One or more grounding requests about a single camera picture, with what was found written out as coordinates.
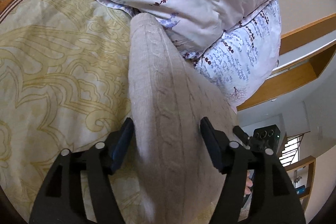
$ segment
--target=bed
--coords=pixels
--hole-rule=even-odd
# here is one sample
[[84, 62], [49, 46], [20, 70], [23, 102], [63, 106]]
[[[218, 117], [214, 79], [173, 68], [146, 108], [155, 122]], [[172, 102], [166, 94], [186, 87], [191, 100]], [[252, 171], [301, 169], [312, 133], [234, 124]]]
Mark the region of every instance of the bed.
[[[141, 124], [141, 113], [131, 111], [142, 102], [137, 101], [139, 96], [134, 89], [131, 99], [129, 91], [130, 21], [123, 10], [108, 8], [95, 0], [0, 0], [0, 186], [3, 189], [0, 211], [9, 215], [12, 222], [13, 219], [16, 223], [28, 221], [39, 187], [62, 149], [85, 150], [118, 130], [126, 117], [133, 117], [136, 128]], [[160, 163], [160, 151], [146, 153], [152, 153], [151, 160], [156, 165], [165, 164], [170, 171], [166, 179], [157, 183], [158, 187], [166, 189], [178, 173], [177, 178], [184, 182], [179, 190], [184, 195], [155, 204], [159, 209], [167, 205], [175, 207], [170, 206], [165, 215], [148, 218], [148, 206], [143, 198], [144, 193], [148, 193], [143, 185], [148, 173], [141, 171], [155, 165], [144, 161], [139, 165], [137, 159], [149, 139], [156, 140], [152, 137], [156, 130], [141, 139], [138, 134], [122, 169], [110, 181], [126, 223], [172, 223], [172, 217], [175, 217], [174, 223], [208, 223], [224, 182], [198, 135], [198, 123], [200, 117], [209, 116], [216, 128], [228, 132], [234, 139], [231, 129], [238, 123], [236, 114], [220, 91], [184, 62], [171, 46], [168, 50], [162, 48], [158, 54], [171, 51], [167, 64], [178, 72], [172, 77], [188, 79], [185, 86], [172, 82], [169, 90], [178, 94], [184, 87], [184, 92], [191, 96], [184, 96], [186, 99], [181, 98], [172, 106], [172, 109], [177, 107], [174, 113], [190, 113], [186, 117], [175, 117], [182, 125], [186, 124], [183, 132], [189, 132], [188, 138], [177, 142], [181, 149], [184, 146], [189, 149], [185, 150], [187, 153], [181, 150], [178, 157], [175, 149], [166, 153], [164, 163]], [[134, 52], [130, 70], [132, 75], [139, 75], [137, 62], [144, 55], [138, 54], [136, 49]], [[137, 86], [147, 90], [148, 83], [141, 83], [144, 86]], [[168, 99], [169, 96], [175, 98], [175, 93], [169, 93]], [[181, 130], [176, 131], [177, 137], [182, 136]], [[168, 134], [169, 128], [161, 131]], [[181, 164], [187, 160], [190, 164]], [[155, 168], [150, 171], [151, 178], [159, 181], [160, 171]], [[195, 192], [195, 187], [203, 190]], [[173, 185], [169, 189], [172, 193], [176, 191]], [[84, 173], [82, 191], [87, 218], [94, 221]], [[24, 220], [15, 215], [15, 211], [10, 212], [11, 204]], [[176, 206], [184, 213], [176, 216]]]

